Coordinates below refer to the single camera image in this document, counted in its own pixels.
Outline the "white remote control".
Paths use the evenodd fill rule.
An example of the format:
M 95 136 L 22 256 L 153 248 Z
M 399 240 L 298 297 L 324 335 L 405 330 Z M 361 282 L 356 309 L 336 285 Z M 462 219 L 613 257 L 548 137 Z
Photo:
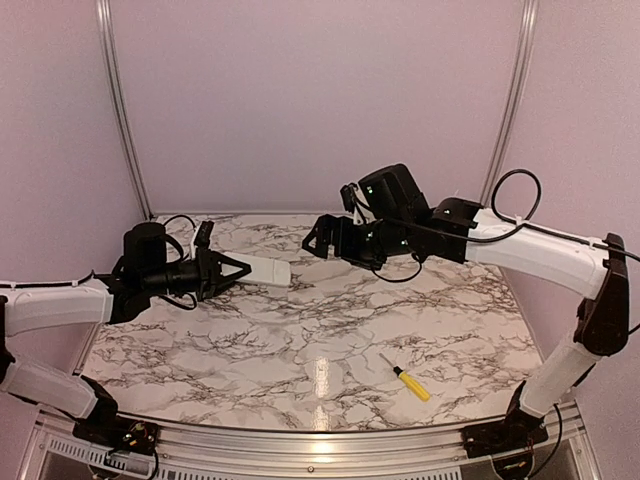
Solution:
M 251 266 L 251 272 L 240 278 L 240 283 L 273 287 L 288 287 L 291 283 L 291 267 L 287 261 L 231 251 L 225 255 Z

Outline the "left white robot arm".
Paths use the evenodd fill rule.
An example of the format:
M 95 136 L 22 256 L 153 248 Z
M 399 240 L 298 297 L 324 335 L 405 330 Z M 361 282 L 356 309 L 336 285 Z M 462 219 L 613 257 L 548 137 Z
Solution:
M 1 336 L 74 324 L 121 324 L 147 310 L 154 297 L 175 304 L 182 296 L 210 299 L 251 274 L 250 264 L 209 249 L 213 225 L 195 235 L 192 258 L 171 261 L 168 246 L 183 249 L 161 223 L 136 225 L 123 237 L 123 254 L 109 274 L 89 274 L 55 284 L 7 284 L 1 288 Z M 1 390 L 55 408 L 106 445 L 125 438 L 118 404 L 96 381 L 1 350 Z

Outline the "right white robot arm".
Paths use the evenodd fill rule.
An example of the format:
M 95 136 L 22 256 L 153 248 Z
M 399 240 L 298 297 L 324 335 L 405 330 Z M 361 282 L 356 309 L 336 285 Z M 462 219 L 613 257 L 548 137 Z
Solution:
M 341 196 L 347 215 L 320 216 L 303 240 L 303 249 L 318 258 L 334 255 L 378 273 L 393 256 L 409 255 L 418 264 L 435 256 L 518 271 L 581 295 L 575 331 L 516 390 L 497 423 L 502 446 L 519 446 L 556 400 L 626 346 L 632 255 L 620 236 L 579 237 L 454 197 L 432 207 L 403 164 L 343 186 Z

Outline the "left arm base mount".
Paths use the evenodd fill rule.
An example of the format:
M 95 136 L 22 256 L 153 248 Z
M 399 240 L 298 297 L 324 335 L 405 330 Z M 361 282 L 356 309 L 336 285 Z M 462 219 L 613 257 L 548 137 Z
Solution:
M 130 452 L 152 456 L 156 451 L 159 425 L 120 416 L 103 424 L 82 420 L 75 424 L 73 436 L 108 447 L 113 452 Z

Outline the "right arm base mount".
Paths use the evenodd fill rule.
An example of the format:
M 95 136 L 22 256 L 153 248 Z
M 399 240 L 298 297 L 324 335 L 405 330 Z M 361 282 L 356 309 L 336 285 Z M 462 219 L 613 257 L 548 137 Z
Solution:
M 469 458 L 526 449 L 549 439 L 542 422 L 502 419 L 466 426 L 461 430 L 463 447 Z

